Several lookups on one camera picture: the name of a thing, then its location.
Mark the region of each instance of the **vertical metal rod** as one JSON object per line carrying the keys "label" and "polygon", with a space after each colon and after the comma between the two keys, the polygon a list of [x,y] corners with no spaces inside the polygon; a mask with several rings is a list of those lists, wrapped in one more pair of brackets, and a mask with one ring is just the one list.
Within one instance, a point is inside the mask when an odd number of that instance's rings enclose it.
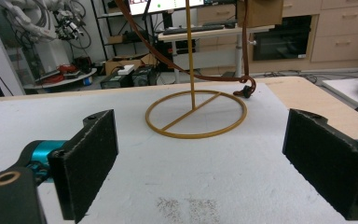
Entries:
{"label": "vertical metal rod", "polygon": [[97,16],[97,11],[95,9],[94,1],[91,1],[91,6],[92,6],[92,10],[94,11],[95,21],[97,22],[98,33],[100,33],[101,44],[103,45],[103,55],[105,56],[105,59],[108,60],[107,53],[106,53],[106,48],[105,48],[105,45],[103,43],[103,32],[101,31],[100,22],[99,22],[99,18]]}
{"label": "vertical metal rod", "polygon": [[[108,14],[108,11],[106,10],[106,3],[105,3],[105,0],[103,0],[103,13],[104,14]],[[112,36],[113,35],[113,32],[112,32],[112,28],[110,27],[110,19],[109,17],[105,17],[105,20],[106,20],[106,25],[107,25],[107,30],[109,31],[109,35]],[[112,49],[113,49],[113,53],[115,54],[115,56],[117,56],[117,52],[116,52],[116,47],[114,44],[111,45],[112,46]]]}
{"label": "vertical metal rod", "polygon": [[190,85],[191,85],[191,106],[196,108],[196,93],[194,91],[194,68],[193,68],[193,42],[191,39],[191,18],[190,18],[190,1],[186,0],[186,22],[187,22],[187,48],[188,48],[188,65],[190,68]]}
{"label": "vertical metal rod", "polygon": [[[172,60],[173,62],[175,62],[175,57],[178,56],[177,53],[178,49],[176,47],[176,41],[172,42]],[[173,72],[175,73],[175,83],[179,84],[180,83],[180,76],[179,76],[179,70],[177,70],[176,68],[173,69]]]}
{"label": "vertical metal rod", "polygon": [[235,48],[235,77],[242,76],[242,34],[237,35],[237,47]]}

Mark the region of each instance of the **shelf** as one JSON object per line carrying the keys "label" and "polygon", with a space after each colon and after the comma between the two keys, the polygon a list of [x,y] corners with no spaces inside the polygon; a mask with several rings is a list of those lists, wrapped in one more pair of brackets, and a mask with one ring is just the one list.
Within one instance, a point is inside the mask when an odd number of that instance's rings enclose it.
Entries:
{"label": "shelf", "polygon": [[47,88],[51,88],[51,87],[58,87],[58,86],[62,86],[65,84],[69,84],[72,82],[76,82],[78,80],[82,80],[86,77],[90,77],[92,75],[94,75],[94,73],[97,71],[96,68],[92,68],[91,71],[87,74],[82,74],[77,78],[70,78],[70,79],[65,79],[63,81],[57,82],[57,83],[49,83],[49,84],[43,84],[43,85],[39,85],[39,84],[28,84],[25,86],[22,86],[25,90],[41,90],[41,89],[47,89]]}
{"label": "shelf", "polygon": [[111,45],[119,45],[119,44],[135,44],[135,43],[141,43],[142,41],[126,41],[126,42],[121,42],[121,43],[114,43],[114,44],[103,44],[104,46],[111,46]]}
{"label": "shelf", "polygon": [[122,16],[122,15],[123,15],[122,12],[112,12],[112,13],[102,14],[100,17],[98,17],[98,19],[106,19],[106,18],[110,18],[110,17],[118,17],[118,16]]}

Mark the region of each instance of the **white table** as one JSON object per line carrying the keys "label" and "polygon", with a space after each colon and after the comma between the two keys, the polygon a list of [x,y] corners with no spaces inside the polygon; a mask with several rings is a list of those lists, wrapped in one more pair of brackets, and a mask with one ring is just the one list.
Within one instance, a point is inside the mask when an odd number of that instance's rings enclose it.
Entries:
{"label": "white table", "polygon": [[351,104],[358,106],[358,78],[324,80],[323,85]]}
{"label": "white table", "polygon": [[[248,34],[266,32],[269,29],[273,29],[275,26],[260,26],[255,28],[248,28]],[[193,53],[193,64],[194,68],[206,68],[206,67],[216,67],[223,66],[228,64],[236,64],[235,77],[241,77],[242,69],[242,28],[236,27],[233,29],[222,29],[222,30],[212,30],[204,32],[195,32],[191,34],[193,39],[200,38],[212,38],[225,35],[236,35],[237,36],[237,46],[235,49],[224,49],[217,51],[207,51],[207,52],[195,52]],[[173,62],[178,64],[183,69],[189,69],[188,55],[187,54],[177,54],[176,42],[180,40],[187,40],[187,34],[179,35],[158,35],[158,40],[163,42],[172,43],[172,58]],[[175,83],[179,83],[179,71],[174,70],[175,73]]]}
{"label": "white table", "polygon": [[[185,84],[0,98],[0,171],[29,142],[70,139],[83,118],[113,108],[120,152],[81,223],[347,223],[284,157],[282,142],[288,107],[321,114],[355,139],[358,113],[300,77],[257,82],[254,95],[244,100],[245,122],[200,140],[165,137],[145,124],[146,109],[163,96],[188,91]],[[196,89],[228,93],[241,88],[196,83]],[[239,112],[235,106],[218,100],[189,120],[193,129],[177,129],[192,132],[231,121]],[[189,107],[178,98],[152,119],[171,119]],[[53,185],[44,183],[38,191],[48,223],[67,223]]]}
{"label": "white table", "polygon": [[43,85],[28,84],[28,85],[23,86],[23,88],[25,90],[35,90],[38,93],[48,93],[47,90],[50,89],[50,88],[59,87],[59,86],[63,86],[63,85],[69,84],[69,83],[79,81],[79,80],[83,80],[85,78],[88,78],[88,77],[94,75],[94,73],[96,71],[97,71],[96,68],[91,68],[91,71],[89,73],[80,75],[77,78],[65,79],[65,80],[57,82],[57,83],[43,84]]}

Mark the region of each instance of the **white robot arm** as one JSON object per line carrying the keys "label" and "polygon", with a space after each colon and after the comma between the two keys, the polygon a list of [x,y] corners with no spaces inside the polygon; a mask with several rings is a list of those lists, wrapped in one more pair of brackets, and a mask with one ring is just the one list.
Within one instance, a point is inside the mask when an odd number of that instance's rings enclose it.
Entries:
{"label": "white robot arm", "polygon": [[[18,30],[29,32],[32,42],[53,39],[77,39],[82,34],[74,24],[74,13],[63,10],[64,0],[0,0],[7,18]],[[50,12],[56,15],[58,27],[53,29]]]}

